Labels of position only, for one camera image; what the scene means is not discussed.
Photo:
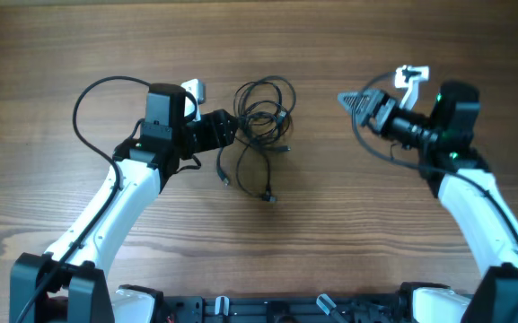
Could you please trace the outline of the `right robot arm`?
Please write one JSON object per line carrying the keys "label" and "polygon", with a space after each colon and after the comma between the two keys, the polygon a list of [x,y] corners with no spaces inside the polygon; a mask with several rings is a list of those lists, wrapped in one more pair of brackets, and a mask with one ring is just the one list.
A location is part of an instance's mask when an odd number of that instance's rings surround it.
{"label": "right robot arm", "polygon": [[403,284],[395,313],[412,322],[518,322],[518,220],[471,145],[478,89],[443,83],[429,115],[373,83],[340,93],[338,102],[367,152],[419,173],[458,224],[482,276],[470,297],[446,285]]}

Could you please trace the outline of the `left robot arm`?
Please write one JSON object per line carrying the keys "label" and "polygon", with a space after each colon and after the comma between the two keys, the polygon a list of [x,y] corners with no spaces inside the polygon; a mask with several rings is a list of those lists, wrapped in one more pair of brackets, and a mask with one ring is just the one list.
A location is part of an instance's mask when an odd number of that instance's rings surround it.
{"label": "left robot arm", "polygon": [[203,114],[205,85],[151,83],[145,116],[113,154],[107,178],[79,217],[40,255],[23,253],[10,282],[12,322],[171,322],[162,292],[107,287],[114,258],[143,211],[171,176],[198,170],[198,153],[233,143],[237,119]]}

